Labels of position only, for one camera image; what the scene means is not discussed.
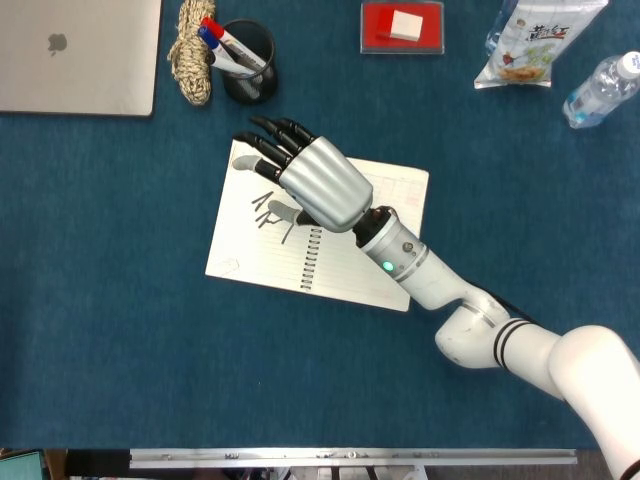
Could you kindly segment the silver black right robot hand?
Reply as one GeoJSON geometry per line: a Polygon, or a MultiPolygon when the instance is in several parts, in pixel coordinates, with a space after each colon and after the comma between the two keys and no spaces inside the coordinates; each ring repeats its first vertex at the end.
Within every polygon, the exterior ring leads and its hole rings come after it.
{"type": "Polygon", "coordinates": [[[233,166],[279,185],[319,226],[351,230],[370,210],[373,186],[327,138],[288,118],[253,116],[250,121],[274,140],[242,131],[233,135],[257,153],[233,166]]]}

